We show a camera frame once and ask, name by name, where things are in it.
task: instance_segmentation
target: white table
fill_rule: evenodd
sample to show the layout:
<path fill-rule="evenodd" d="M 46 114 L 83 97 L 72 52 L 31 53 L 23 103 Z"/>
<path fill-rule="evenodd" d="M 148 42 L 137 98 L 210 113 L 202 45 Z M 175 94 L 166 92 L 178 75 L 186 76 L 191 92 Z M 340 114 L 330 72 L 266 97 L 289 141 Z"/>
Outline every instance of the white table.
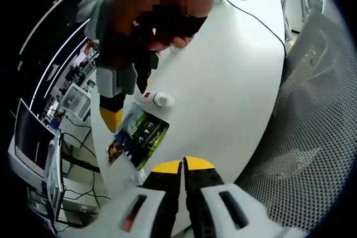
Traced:
<path fill-rule="evenodd" d="M 256 15 L 284 40 L 280 0 L 234 3 Z M 283 55 L 282 44 L 254 18 L 228 3 L 216 5 L 192 43 L 177 54 L 163 52 L 152 75 L 148 90 L 173 93 L 176 104 L 169 111 L 144 106 L 170 124 L 144 171 L 149 174 L 158 163 L 194 156 L 213 163 L 224 182 L 234 182 L 271 116 Z M 132 101 L 128 96 L 124 113 Z M 128 186 L 136 170 L 125 155 L 108 164 L 105 148 L 113 134 L 100 117 L 97 88 L 91 94 L 91 126 L 104 183 L 110 197 L 115 197 Z M 182 183 L 172 234 L 190 224 L 185 199 Z"/>

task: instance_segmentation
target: white bottle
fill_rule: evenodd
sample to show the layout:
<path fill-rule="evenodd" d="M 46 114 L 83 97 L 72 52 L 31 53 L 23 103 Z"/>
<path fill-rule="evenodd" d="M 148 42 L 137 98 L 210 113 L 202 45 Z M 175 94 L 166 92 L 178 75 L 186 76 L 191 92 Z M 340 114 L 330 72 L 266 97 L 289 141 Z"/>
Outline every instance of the white bottle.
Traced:
<path fill-rule="evenodd" d="M 140 103 L 154 103 L 163 108 L 170 108 L 175 103 L 175 97 L 163 92 L 145 92 L 143 95 L 137 93 L 135 99 Z"/>

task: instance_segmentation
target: floor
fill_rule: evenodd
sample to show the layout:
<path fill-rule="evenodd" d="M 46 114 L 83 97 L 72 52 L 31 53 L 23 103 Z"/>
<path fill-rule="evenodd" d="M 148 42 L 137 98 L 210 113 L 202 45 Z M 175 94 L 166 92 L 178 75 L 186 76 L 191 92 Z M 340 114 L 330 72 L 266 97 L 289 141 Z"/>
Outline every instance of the floor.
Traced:
<path fill-rule="evenodd" d="M 93 153 L 95 153 L 92 132 L 89 132 L 83 144 L 88 149 L 90 149 Z M 94 166 L 98 166 L 97 160 L 84 147 L 73 148 L 73 157 L 82 161 L 87 161 L 88 163 Z M 69 166 L 69 164 L 66 163 L 66 161 L 63 162 L 64 162 L 64 166 Z M 79 166 L 73 165 L 67 177 L 68 179 L 72 179 L 73 181 L 93 185 L 93 172 Z M 94 173 L 94 179 L 95 179 L 95 184 L 94 184 L 95 195 L 108 196 L 108 191 L 103 183 L 103 179 L 101 175 L 99 173 Z M 106 198 L 98 197 L 98 202 L 102 207 L 108 202 L 108 200 Z"/>

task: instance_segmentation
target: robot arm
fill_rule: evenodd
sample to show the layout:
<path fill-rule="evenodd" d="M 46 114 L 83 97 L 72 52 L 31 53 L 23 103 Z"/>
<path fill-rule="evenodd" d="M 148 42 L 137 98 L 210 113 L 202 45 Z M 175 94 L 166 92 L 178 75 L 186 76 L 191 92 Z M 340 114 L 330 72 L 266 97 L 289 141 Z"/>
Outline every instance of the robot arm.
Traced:
<path fill-rule="evenodd" d="M 181 184 L 180 161 L 154 167 L 142 187 L 128 189 L 107 203 L 99 217 L 80 230 L 66 230 L 65 238 L 169 238 Z M 206 160 L 185 157 L 186 205 L 196 238 L 305 237 L 270 220 L 265 207 L 237 185 L 224 184 Z"/>
<path fill-rule="evenodd" d="M 135 84 L 144 93 L 151 70 L 158 66 L 156 52 L 146 49 L 147 44 L 157 38 L 155 33 L 159 32 L 161 38 L 165 33 L 169 44 L 176 36 L 193 36 L 206 17 L 187 16 L 174 6 L 153 5 L 152 11 L 136 18 L 127 36 L 113 32 L 110 27 L 112 3 L 113 0 L 83 0 L 79 4 L 78 20 L 90 19 L 84 32 L 98 42 L 100 114 L 109 130 L 116 133 L 122 121 L 126 94 L 134 93 Z"/>

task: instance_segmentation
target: electronic equipment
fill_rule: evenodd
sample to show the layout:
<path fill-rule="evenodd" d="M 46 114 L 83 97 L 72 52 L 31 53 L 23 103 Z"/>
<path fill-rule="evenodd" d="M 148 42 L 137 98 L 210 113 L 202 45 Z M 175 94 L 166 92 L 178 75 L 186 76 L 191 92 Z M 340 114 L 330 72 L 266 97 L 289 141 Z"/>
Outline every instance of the electronic equipment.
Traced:
<path fill-rule="evenodd" d="M 65 194 L 62 175 L 61 147 L 58 139 L 50 142 L 49 151 L 51 160 L 45 179 L 46 191 L 50 206 L 53 210 L 54 219 L 57 219 Z"/>
<path fill-rule="evenodd" d="M 15 154 L 31 171 L 45 177 L 49 166 L 49 144 L 58 138 L 20 99 L 15 122 Z"/>
<path fill-rule="evenodd" d="M 87 119 L 90 112 L 90 95 L 72 83 L 63 96 L 60 107 L 76 115 L 82 122 Z"/>

